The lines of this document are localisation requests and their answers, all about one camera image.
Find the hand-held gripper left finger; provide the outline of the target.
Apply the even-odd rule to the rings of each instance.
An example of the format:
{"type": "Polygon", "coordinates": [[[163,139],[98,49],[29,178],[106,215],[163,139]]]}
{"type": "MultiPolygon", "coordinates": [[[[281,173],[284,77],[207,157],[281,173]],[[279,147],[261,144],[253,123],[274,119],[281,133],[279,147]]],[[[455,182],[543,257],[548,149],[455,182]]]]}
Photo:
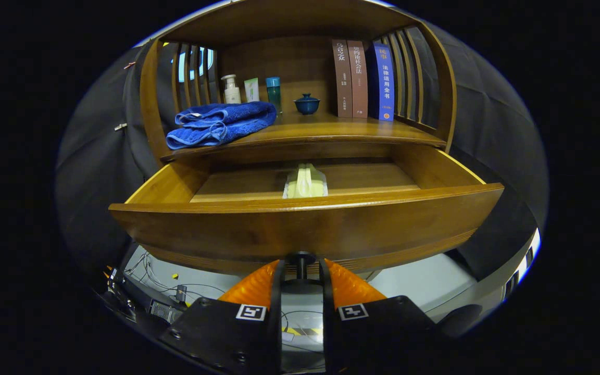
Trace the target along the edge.
{"type": "Polygon", "coordinates": [[[232,302],[200,297],[159,336],[172,352],[215,374],[281,373],[281,283],[285,261],[254,273],[262,297],[232,302]]]}

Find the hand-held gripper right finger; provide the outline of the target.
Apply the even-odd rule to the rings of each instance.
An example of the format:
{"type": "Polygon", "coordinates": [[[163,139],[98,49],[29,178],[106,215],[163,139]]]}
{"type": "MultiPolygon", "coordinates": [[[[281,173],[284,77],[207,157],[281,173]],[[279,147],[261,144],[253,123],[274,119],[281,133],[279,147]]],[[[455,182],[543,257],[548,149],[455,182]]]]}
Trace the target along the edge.
{"type": "Polygon", "coordinates": [[[387,297],[326,258],[320,259],[320,282],[326,373],[403,373],[438,343],[436,323],[409,297],[387,297]]]}

